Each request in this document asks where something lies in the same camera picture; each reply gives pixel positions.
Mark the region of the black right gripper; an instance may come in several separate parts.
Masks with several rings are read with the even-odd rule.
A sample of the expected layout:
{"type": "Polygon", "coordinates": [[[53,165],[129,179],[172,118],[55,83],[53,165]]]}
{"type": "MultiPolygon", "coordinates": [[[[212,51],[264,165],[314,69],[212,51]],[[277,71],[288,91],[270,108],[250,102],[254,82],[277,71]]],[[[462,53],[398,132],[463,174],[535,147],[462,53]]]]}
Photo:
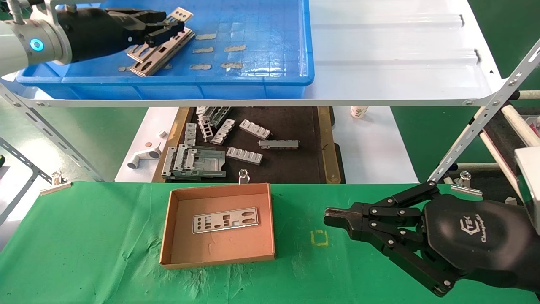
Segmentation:
{"type": "Polygon", "coordinates": [[[326,208],[324,224],[344,229],[351,240],[371,244],[441,298],[453,289],[456,275],[417,255],[415,246],[423,249],[422,242],[407,239],[392,226],[417,225],[422,212],[416,205],[430,201],[424,206],[428,244],[461,277],[497,288],[539,292],[540,239],[523,206],[438,195],[437,184],[425,182],[373,204],[326,208]]]}

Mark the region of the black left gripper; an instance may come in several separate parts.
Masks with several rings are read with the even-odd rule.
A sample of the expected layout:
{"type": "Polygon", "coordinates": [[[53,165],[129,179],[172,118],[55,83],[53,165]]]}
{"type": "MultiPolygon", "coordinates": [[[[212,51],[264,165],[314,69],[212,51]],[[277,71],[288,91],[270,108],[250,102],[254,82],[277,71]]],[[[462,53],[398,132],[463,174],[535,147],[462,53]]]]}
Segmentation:
{"type": "Polygon", "coordinates": [[[185,22],[162,22],[164,11],[80,8],[61,11],[58,23],[69,42],[71,59],[77,63],[121,52],[129,46],[158,46],[182,32],[185,22]]]}

